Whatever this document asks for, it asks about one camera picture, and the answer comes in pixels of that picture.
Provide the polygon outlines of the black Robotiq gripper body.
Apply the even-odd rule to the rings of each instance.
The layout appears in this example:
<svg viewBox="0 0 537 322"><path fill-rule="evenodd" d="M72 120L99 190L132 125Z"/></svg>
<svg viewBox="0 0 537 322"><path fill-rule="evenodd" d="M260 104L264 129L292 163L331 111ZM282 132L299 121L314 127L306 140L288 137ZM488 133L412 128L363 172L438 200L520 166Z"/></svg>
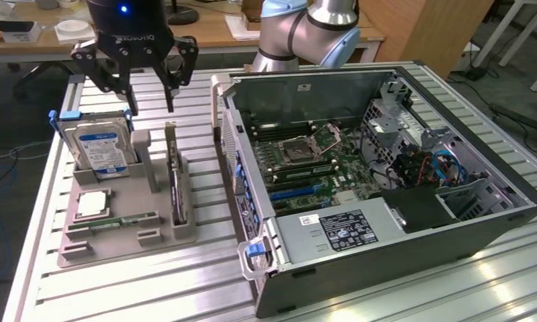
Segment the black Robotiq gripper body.
<svg viewBox="0 0 537 322"><path fill-rule="evenodd" d="M117 62L129 59L133 68L162 64L175 37L163 1L88 1L97 29L97 48Z"/></svg>

